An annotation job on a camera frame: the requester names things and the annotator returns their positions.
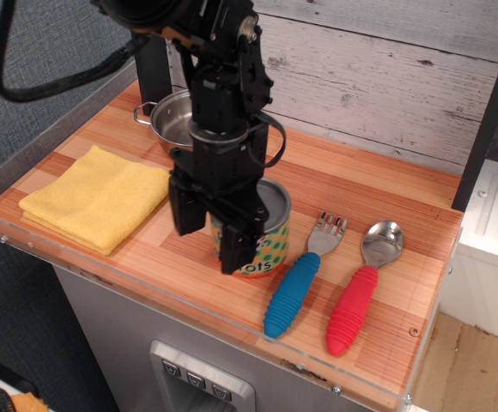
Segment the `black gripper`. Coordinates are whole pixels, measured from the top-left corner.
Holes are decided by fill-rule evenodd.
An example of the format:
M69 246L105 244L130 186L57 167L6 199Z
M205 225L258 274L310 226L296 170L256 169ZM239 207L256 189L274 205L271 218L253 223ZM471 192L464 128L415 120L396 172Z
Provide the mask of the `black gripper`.
M192 151L169 152L174 226L184 236L202 229L207 214L222 221L219 258L226 275L253 261L268 218L257 194L266 168L268 135L267 128L250 128L243 136L221 141L197 136L192 138Z

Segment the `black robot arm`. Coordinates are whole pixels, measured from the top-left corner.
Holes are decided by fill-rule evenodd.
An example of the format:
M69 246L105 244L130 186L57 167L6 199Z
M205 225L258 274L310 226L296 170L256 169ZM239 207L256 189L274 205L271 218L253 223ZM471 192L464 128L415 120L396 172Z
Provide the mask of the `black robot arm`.
M261 58L258 14L250 1L101 1L135 33L171 41L191 97L190 149L174 149L169 198L180 235L207 216L222 224L219 259L232 274L255 257L269 213L257 186L266 158L272 80Z

